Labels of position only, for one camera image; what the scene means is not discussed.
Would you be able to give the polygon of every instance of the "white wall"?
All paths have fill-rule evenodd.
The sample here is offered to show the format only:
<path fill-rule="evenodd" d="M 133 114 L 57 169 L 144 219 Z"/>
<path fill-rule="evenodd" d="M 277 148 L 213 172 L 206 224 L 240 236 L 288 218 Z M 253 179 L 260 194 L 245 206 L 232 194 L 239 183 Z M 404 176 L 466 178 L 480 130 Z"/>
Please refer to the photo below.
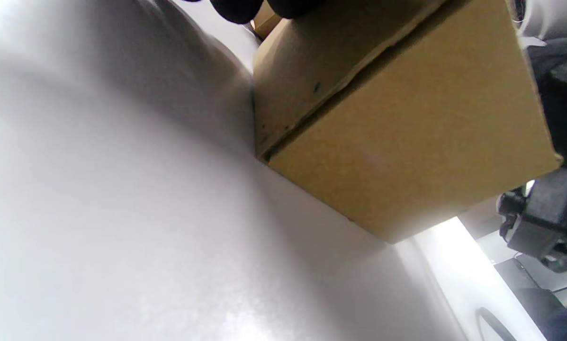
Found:
<path fill-rule="evenodd" d="M 567 37 L 567 0 L 526 0 L 525 17 L 520 25 L 524 36 L 539 39 Z"/>
<path fill-rule="evenodd" d="M 477 239 L 477 243 L 492 264 L 502 263 L 519 254 L 517 251 L 506 246 L 506 242 L 500 237 L 499 231 L 493 231 L 489 235 Z"/>
<path fill-rule="evenodd" d="M 0 341 L 463 339 L 420 257 L 253 158 L 249 61 L 168 18 L 0 0 Z"/>

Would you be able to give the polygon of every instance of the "box flap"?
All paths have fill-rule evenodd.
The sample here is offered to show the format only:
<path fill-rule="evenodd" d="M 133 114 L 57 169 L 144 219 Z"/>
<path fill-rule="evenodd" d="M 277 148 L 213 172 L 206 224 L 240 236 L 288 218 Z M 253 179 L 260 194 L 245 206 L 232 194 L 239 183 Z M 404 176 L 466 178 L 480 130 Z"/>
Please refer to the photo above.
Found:
<path fill-rule="evenodd" d="M 328 0 L 283 20 L 255 56 L 257 154 L 266 151 L 411 32 L 444 0 Z"/>

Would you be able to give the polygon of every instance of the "gloved hand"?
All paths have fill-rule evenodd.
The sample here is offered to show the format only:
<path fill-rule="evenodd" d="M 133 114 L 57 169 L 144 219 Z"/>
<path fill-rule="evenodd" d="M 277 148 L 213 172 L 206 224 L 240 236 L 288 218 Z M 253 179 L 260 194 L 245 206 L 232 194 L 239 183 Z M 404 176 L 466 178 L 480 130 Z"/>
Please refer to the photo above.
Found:
<path fill-rule="evenodd" d="M 263 0 L 210 0 L 214 9 L 228 21 L 247 24 L 258 13 Z M 270 7 L 280 17 L 296 19 L 308 13 L 324 0 L 268 0 Z"/>

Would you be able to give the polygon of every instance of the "cardboard box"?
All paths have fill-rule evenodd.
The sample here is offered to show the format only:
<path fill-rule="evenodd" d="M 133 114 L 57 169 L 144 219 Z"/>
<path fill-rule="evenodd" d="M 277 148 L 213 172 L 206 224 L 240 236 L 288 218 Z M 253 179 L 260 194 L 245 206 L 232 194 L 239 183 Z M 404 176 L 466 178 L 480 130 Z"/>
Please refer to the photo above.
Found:
<path fill-rule="evenodd" d="M 329 0 L 253 75 L 259 158 L 388 242 L 559 165 L 504 0 Z"/>
<path fill-rule="evenodd" d="M 262 39 L 266 39 L 280 21 L 281 17 L 276 15 L 268 1 L 264 0 L 258 14 L 252 20 L 253 31 Z"/>

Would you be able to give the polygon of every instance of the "white surface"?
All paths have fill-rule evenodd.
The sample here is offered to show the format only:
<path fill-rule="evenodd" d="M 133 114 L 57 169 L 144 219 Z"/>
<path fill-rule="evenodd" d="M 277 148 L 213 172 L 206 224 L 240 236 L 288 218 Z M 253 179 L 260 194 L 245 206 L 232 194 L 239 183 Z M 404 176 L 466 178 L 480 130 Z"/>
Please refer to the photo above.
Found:
<path fill-rule="evenodd" d="M 499 231 L 493 231 L 489 235 L 484 235 L 477 239 L 477 243 L 492 264 L 502 263 L 517 254 L 517 251 L 506 246 L 506 242 L 500 237 Z"/>
<path fill-rule="evenodd" d="M 480 340 L 481 333 L 485 340 L 499 339 L 475 314 L 485 307 L 517 341 L 546 341 L 458 218 L 414 239 L 468 339 Z"/>
<path fill-rule="evenodd" d="M 552 39 L 567 36 L 567 0 L 526 0 L 519 31 L 524 36 Z"/>
<path fill-rule="evenodd" d="M 261 165 L 249 61 L 149 8 L 0 1 L 0 341 L 479 341 L 448 231 L 383 244 Z"/>

